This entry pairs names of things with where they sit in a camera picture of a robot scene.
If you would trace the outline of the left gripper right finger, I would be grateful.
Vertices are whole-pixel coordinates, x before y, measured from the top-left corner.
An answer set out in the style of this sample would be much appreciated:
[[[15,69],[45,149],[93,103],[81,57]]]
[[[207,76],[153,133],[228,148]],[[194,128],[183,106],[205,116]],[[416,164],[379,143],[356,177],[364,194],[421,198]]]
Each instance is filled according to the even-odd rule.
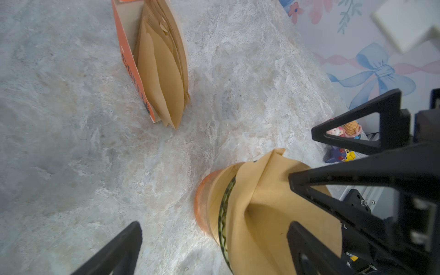
[[[292,261],[298,275],[352,275],[336,254],[298,222],[292,222],[287,233]]]

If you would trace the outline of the orange glass carafe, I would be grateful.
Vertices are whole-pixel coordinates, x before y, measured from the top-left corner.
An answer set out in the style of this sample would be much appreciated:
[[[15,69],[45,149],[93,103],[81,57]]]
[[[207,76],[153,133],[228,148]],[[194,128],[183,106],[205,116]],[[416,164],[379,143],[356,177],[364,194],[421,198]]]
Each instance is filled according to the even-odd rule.
[[[218,241],[218,237],[214,236],[214,233],[210,226],[208,201],[211,187],[213,186],[215,179],[220,173],[222,173],[222,171],[223,169],[214,171],[206,176],[203,180],[201,180],[194,198],[194,216],[197,225],[203,233],[212,237],[215,241]]]

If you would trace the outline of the green glass dripper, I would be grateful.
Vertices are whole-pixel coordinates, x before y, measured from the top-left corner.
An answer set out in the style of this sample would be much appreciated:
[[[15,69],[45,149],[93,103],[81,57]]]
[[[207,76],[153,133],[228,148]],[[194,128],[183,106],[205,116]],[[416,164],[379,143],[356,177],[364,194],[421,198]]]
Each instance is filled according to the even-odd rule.
[[[229,198],[235,184],[236,184],[236,177],[234,176],[223,194],[220,205],[219,216],[218,216],[218,236],[220,241],[220,248],[222,251],[223,258],[231,272],[232,272],[232,268],[229,261],[228,245],[226,240],[226,216],[228,212]]]

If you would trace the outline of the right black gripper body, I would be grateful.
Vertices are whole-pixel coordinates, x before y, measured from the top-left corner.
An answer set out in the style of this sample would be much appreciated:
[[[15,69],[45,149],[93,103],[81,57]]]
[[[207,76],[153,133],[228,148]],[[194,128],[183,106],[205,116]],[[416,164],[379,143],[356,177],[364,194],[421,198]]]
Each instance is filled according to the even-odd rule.
[[[440,143],[440,89],[430,94],[430,107],[414,115],[414,132],[411,144]]]

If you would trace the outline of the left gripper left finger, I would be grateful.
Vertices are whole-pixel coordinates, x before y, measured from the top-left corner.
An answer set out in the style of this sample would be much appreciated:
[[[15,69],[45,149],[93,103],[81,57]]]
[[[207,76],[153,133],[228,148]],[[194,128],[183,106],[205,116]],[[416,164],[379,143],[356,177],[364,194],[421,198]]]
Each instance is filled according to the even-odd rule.
[[[73,273],[75,275],[133,275],[142,245],[142,228],[130,223]]]

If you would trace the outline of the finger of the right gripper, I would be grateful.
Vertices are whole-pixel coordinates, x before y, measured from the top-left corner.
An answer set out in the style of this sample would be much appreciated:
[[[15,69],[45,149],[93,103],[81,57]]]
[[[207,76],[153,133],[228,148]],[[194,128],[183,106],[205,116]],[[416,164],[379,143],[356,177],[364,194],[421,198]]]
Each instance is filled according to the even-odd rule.
[[[293,192],[387,253],[440,250],[440,147],[421,143],[292,173]]]
[[[407,146],[410,143],[410,113],[407,109],[401,109],[401,97],[400,89],[390,90],[367,103],[315,126],[311,129],[312,139],[364,155],[374,155]],[[340,137],[330,135],[327,132],[372,113],[379,114],[379,140],[377,141]]]

